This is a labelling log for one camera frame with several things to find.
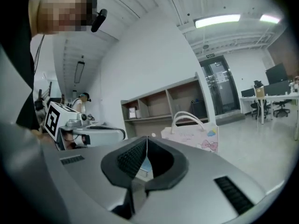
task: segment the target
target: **ceiling light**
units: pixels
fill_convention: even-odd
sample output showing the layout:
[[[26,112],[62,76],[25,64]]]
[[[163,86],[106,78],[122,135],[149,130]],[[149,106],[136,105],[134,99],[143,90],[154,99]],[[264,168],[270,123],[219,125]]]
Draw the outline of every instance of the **ceiling light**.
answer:
[[[276,17],[271,17],[268,15],[263,15],[260,19],[260,21],[268,21],[268,22],[273,22],[273,23],[279,23],[280,19]]]
[[[76,73],[75,73],[75,80],[74,83],[80,83],[81,75],[83,72],[83,68],[85,66],[85,62],[78,62]]]
[[[216,16],[216,17],[209,17],[195,21],[196,28],[202,28],[205,26],[224,23],[224,22],[232,22],[232,21],[239,21],[241,15],[234,14],[234,15],[223,15],[223,16]]]

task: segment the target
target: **microphone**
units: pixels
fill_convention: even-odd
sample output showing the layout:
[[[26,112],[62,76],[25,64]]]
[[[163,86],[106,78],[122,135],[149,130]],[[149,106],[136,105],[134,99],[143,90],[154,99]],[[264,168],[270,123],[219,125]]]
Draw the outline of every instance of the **microphone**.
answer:
[[[96,32],[100,28],[100,26],[102,25],[102,23],[107,17],[107,13],[108,11],[106,9],[102,9],[100,13],[98,13],[99,15],[92,23],[92,29],[91,29],[92,32]]]

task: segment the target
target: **glass door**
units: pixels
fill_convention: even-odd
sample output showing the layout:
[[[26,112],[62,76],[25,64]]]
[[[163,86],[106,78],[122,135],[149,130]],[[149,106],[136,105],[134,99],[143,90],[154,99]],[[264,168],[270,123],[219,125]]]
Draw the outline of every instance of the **glass door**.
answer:
[[[238,93],[224,56],[200,62],[212,94],[215,114],[240,109]]]

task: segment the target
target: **white wall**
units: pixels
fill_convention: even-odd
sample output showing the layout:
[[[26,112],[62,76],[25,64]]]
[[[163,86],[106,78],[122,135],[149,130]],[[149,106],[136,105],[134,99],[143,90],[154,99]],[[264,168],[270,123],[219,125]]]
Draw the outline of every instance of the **white wall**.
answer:
[[[263,50],[246,50],[224,55],[234,78],[239,98],[242,97],[241,91],[253,88],[255,80],[262,81],[264,85],[269,84],[264,64],[266,55]],[[244,104],[243,113],[250,112],[249,102]]]
[[[265,65],[266,70],[272,68],[273,66],[275,66],[275,63],[274,63],[268,49],[263,49],[262,52],[264,54],[263,64]]]
[[[88,91],[95,102],[86,107],[86,112],[98,111],[93,115],[101,122],[124,128],[122,99],[191,78],[195,72],[206,96],[210,119],[214,120],[210,91],[194,52],[176,25],[155,9],[133,24],[104,57],[100,78]]]

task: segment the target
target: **black vent grille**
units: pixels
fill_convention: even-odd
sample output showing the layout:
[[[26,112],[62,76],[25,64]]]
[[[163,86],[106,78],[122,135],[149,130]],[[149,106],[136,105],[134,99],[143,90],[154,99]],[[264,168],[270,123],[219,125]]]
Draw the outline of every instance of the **black vent grille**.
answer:
[[[218,187],[226,196],[228,201],[233,205],[234,209],[241,215],[248,211],[254,205],[252,202],[234,185],[234,183],[227,177],[220,177],[214,179]]]
[[[146,157],[146,143],[141,142],[117,157],[117,165],[130,178],[134,178]]]
[[[83,159],[84,158],[81,155],[77,155],[77,156],[74,156],[74,157],[61,159],[60,161],[63,165],[66,165],[66,164],[70,164],[70,163],[73,163],[73,162],[79,162]]]

